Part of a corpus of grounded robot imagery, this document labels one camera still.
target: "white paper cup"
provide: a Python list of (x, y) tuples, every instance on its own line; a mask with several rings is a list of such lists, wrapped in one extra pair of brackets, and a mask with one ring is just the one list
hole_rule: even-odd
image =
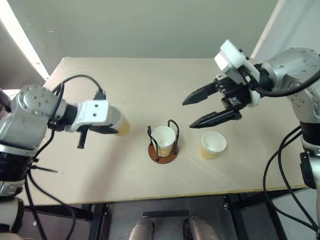
[(112, 128), (117, 130), (117, 136), (124, 136), (130, 132), (128, 120), (116, 106), (110, 106)]
[(214, 159), (226, 146), (227, 141), (222, 134), (216, 131), (207, 131), (202, 136), (201, 157), (207, 160)]
[(176, 140), (175, 131), (168, 126), (158, 126), (153, 130), (151, 136), (156, 140), (158, 144), (158, 154), (160, 157), (169, 156), (171, 153), (172, 146)]

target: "wooden coaster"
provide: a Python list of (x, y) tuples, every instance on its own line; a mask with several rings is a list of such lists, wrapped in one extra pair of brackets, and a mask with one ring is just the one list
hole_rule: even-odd
[(176, 151), (176, 154), (174, 153), (176, 144), (177, 144), (177, 142), (175, 141), (173, 143), (170, 155), (168, 155), (168, 156), (159, 156), (159, 160), (158, 161), (157, 161), (157, 152), (155, 150), (155, 147), (153, 145), (149, 144), (149, 147), (148, 147), (149, 156), (152, 159), (152, 161), (154, 161), (157, 164), (168, 164), (168, 163), (171, 163), (173, 160), (175, 160), (175, 158), (178, 156), (178, 153), (179, 153), (178, 149)]

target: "beige tabletop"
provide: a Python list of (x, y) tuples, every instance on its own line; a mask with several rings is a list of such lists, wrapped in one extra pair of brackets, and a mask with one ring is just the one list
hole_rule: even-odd
[[(258, 107), (243, 109), (241, 120), (188, 128), (199, 117), (224, 110), (220, 93), (182, 106), (189, 93), (210, 83), (218, 73), (213, 59), (64, 58), (45, 87), (52, 89), (75, 74), (94, 77), (110, 103), (126, 115), (130, 133), (119, 137), (90, 131), (85, 148), (77, 149), (78, 132), (57, 132), (39, 156), (38, 165), (59, 173), (33, 170), (35, 180), (67, 203), (260, 191), (268, 159), (299, 123), (286, 98), (263, 98)], [(88, 80), (72, 80), (63, 98), (69, 103), (90, 100), (95, 91)], [(169, 164), (157, 164), (148, 155), (147, 127), (166, 125), (169, 119), (180, 127), (179, 154)], [(217, 131), (227, 141), (225, 151), (214, 160), (199, 155), (201, 137), (207, 131)], [(296, 187), (304, 184), (299, 166), (302, 150), (297, 140), (283, 154), (284, 171)], [(267, 187), (284, 187), (277, 161), (270, 167)], [(35, 204), (55, 204), (31, 190)], [(25, 193), (21, 196), (28, 203)]]

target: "gray wall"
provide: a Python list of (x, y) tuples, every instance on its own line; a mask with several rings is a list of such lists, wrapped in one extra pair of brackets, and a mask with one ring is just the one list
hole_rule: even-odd
[(20, 89), (24, 85), (44, 83), (0, 21), (0, 89)]
[(276, 0), (8, 0), (49, 74), (63, 57), (247, 55)]

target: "wall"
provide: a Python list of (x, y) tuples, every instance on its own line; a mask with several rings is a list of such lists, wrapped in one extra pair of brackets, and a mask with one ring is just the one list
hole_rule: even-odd
[(279, 0), (252, 57), (265, 61), (290, 47), (305, 47), (320, 53), (320, 1)]
[(9, 0), (49, 74), (63, 57), (251, 54), (276, 0)]
[(20, 89), (25, 85), (44, 83), (0, 21), (0, 88)]

